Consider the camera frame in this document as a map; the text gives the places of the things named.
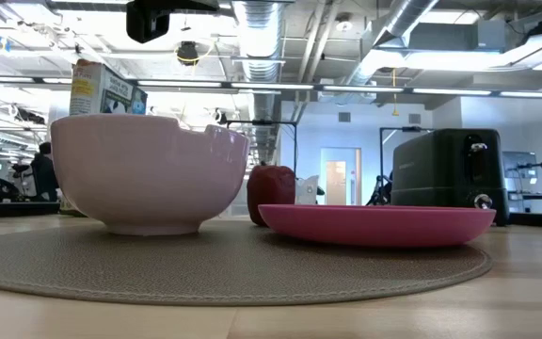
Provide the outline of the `panda print cereal box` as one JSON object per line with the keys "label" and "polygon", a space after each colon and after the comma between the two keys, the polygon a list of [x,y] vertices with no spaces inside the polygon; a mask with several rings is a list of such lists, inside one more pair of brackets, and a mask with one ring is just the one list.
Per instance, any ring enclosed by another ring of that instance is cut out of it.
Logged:
{"label": "panda print cereal box", "polygon": [[72,66],[70,115],[145,115],[148,94],[99,62],[78,59]]}

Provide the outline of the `red apple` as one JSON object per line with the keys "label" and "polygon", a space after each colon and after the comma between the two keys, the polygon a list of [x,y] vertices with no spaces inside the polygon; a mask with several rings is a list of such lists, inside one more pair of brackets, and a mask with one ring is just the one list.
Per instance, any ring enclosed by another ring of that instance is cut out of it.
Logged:
{"label": "red apple", "polygon": [[250,219],[266,227],[258,209],[260,204],[294,204],[295,173],[285,166],[259,165],[247,180],[247,209]]}

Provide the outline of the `clear plastic container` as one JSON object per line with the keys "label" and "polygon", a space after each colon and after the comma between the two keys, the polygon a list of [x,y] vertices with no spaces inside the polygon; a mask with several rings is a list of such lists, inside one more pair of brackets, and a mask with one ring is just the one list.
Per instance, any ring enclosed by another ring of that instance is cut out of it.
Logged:
{"label": "clear plastic container", "polygon": [[307,179],[297,178],[295,181],[295,203],[317,204],[317,197],[324,196],[325,191],[319,186],[319,176],[313,175]]}

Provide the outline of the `wooden door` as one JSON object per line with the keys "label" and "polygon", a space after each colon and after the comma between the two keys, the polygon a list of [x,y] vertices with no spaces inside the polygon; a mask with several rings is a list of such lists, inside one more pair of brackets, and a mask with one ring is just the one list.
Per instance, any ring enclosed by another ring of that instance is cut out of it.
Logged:
{"label": "wooden door", "polygon": [[362,204],[362,155],[360,148],[323,148],[321,176],[324,204]]}

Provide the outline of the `long ceiling light strip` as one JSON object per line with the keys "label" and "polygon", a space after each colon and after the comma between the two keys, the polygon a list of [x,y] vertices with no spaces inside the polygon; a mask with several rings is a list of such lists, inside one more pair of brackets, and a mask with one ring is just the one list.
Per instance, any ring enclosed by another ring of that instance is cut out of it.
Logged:
{"label": "long ceiling light strip", "polygon": [[390,93],[397,95],[440,95],[463,97],[540,99],[542,91],[500,89],[415,88],[387,86],[349,86],[324,84],[256,83],[199,80],[128,80],[130,85],[144,89],[192,89],[192,90],[254,90],[258,91],[316,91],[335,93]]}

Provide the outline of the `pink plastic plate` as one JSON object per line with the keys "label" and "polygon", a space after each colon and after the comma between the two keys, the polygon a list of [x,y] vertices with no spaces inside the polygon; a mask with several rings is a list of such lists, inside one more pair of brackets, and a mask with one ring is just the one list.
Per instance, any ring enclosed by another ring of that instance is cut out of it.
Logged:
{"label": "pink plastic plate", "polygon": [[335,245],[439,248],[465,244],[491,226],[492,209],[432,206],[261,204],[278,234]]}

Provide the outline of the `round grey placemat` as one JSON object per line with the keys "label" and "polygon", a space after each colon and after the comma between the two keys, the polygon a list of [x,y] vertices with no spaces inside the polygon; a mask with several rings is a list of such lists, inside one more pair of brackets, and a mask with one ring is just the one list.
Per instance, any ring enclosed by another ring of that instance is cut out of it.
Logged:
{"label": "round grey placemat", "polygon": [[0,289],[61,299],[273,306],[380,299],[472,280],[472,246],[374,250],[293,239],[242,222],[197,234],[124,236],[91,223],[0,235]]}

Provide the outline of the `white ceramic bowl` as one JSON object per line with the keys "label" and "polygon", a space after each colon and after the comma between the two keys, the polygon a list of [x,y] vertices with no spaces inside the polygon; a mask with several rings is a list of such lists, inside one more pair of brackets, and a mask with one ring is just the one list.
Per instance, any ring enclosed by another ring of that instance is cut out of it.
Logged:
{"label": "white ceramic bowl", "polygon": [[129,114],[74,115],[54,121],[56,179],[79,212],[112,234],[198,231],[224,212],[247,167],[247,137],[215,125],[183,129],[177,120]]}

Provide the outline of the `round black ceiling device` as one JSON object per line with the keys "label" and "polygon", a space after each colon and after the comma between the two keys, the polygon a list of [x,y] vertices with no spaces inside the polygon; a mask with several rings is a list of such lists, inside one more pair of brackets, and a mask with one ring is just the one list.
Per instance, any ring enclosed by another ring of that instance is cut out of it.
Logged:
{"label": "round black ceiling device", "polygon": [[175,55],[184,66],[196,66],[199,63],[199,52],[194,41],[182,41],[176,48]]}

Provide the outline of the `black toaster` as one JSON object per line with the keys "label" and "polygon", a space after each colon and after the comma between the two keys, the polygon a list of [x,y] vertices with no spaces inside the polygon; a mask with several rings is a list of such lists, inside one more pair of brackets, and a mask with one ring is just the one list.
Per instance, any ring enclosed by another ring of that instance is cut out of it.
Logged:
{"label": "black toaster", "polygon": [[437,129],[393,151],[391,204],[493,209],[509,219],[499,133],[494,129]]}

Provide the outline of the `person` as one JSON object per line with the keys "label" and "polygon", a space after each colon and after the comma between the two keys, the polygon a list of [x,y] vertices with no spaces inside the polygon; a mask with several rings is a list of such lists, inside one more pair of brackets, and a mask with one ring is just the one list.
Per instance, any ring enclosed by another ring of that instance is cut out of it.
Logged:
{"label": "person", "polygon": [[39,145],[39,151],[34,155],[30,164],[37,195],[48,202],[57,202],[57,183],[54,162],[52,160],[52,144],[50,141]]}

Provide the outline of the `monitor on black stand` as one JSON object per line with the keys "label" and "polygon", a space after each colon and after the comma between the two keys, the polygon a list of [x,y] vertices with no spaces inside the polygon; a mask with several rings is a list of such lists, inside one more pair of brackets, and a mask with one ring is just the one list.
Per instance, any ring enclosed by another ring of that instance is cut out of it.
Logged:
{"label": "monitor on black stand", "polygon": [[510,202],[542,201],[542,162],[535,153],[503,152],[502,163]]}

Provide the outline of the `silver ribbed ventilation duct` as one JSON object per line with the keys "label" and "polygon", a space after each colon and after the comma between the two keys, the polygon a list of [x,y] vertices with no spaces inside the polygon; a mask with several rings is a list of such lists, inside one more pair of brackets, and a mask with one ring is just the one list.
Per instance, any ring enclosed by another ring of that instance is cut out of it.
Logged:
{"label": "silver ribbed ventilation duct", "polygon": [[[278,59],[284,5],[265,1],[232,1],[234,15],[238,22],[240,54],[247,61],[242,62],[245,79],[255,83],[276,83],[279,80],[279,63],[253,59]],[[251,94],[248,109],[253,120],[273,120],[275,94]],[[259,160],[270,164],[275,151],[277,127],[271,130],[257,130]],[[270,146],[263,145],[270,141]]]}

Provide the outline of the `smooth silver ventilation duct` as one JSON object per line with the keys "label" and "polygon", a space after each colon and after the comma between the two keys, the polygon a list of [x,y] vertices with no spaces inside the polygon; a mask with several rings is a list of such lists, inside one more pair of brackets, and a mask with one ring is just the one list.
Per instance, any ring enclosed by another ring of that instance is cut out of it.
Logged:
{"label": "smooth silver ventilation duct", "polygon": [[411,32],[438,1],[393,0],[386,15],[367,23],[359,43],[359,64],[343,80],[343,85],[363,86],[380,69],[399,68],[404,57],[381,47],[407,48]]}

